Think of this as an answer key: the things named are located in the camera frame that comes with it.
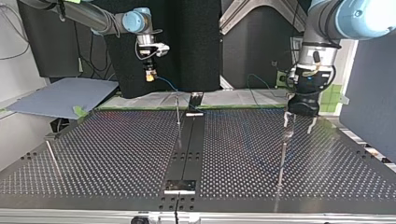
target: white cable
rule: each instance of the white cable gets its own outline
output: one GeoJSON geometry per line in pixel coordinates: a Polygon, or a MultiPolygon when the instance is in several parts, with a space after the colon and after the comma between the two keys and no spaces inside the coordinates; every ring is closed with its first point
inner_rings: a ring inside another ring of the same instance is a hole
{"type": "Polygon", "coordinates": [[[109,81],[111,78],[113,78],[114,75],[116,75],[116,73],[111,74],[110,78],[108,78],[107,81],[109,81]]]}

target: black curtain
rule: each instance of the black curtain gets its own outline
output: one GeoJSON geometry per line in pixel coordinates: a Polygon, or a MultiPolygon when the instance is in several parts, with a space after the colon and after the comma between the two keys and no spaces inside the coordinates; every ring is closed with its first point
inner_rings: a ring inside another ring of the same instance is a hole
{"type": "MultiPolygon", "coordinates": [[[[220,0],[96,0],[94,3],[112,13],[135,7],[149,7],[159,42],[171,50],[156,58],[158,75],[181,91],[216,91],[220,74],[220,0]]],[[[171,90],[166,83],[146,82],[142,62],[134,53],[135,35],[106,36],[123,97],[134,98],[152,91],[171,90]]]]}

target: metal strip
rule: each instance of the metal strip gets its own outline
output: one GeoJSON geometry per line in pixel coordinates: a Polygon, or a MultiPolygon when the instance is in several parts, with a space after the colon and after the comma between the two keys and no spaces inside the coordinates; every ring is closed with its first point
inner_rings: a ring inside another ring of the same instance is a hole
{"type": "Polygon", "coordinates": [[[303,32],[305,30],[307,16],[297,0],[235,0],[219,21],[221,33],[227,35],[238,22],[244,19],[256,7],[273,7],[290,24],[293,24],[297,5],[298,11],[295,17],[294,27],[299,32],[303,32]]]}
{"type": "MultiPolygon", "coordinates": [[[[180,222],[188,223],[194,213],[180,213],[180,222]]],[[[133,211],[67,211],[0,209],[0,221],[5,223],[130,223],[133,217],[148,217],[161,223],[175,223],[173,213],[138,213],[133,211]]],[[[353,214],[196,214],[189,223],[395,223],[396,216],[353,214]]]]}

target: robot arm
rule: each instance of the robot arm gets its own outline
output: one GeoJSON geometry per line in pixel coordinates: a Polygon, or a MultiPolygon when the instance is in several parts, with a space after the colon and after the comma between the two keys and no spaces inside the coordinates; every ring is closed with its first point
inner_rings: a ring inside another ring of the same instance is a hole
{"type": "Polygon", "coordinates": [[[126,13],[113,15],[91,3],[79,4],[66,0],[21,0],[24,4],[44,10],[57,12],[61,21],[69,18],[92,28],[97,35],[117,35],[133,33],[137,35],[136,56],[143,61],[147,81],[153,81],[157,75],[156,63],[152,56],[162,57],[169,47],[155,41],[155,35],[161,30],[153,30],[151,13],[146,7],[135,8],[126,13]]]}
{"type": "Polygon", "coordinates": [[[293,114],[316,117],[318,98],[334,80],[341,39],[365,40],[396,28],[394,0],[313,0],[288,103],[293,114]]]}

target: perforated metal table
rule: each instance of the perforated metal table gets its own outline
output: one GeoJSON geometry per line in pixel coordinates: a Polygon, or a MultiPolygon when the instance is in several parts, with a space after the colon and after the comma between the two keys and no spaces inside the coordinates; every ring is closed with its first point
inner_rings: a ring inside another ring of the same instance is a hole
{"type": "Polygon", "coordinates": [[[282,109],[207,110],[180,128],[176,111],[97,111],[0,173],[0,217],[38,209],[396,221],[396,174],[329,121],[307,134],[310,123],[296,120],[280,189],[282,109]],[[169,180],[195,181],[195,194],[164,194],[169,180]]]}

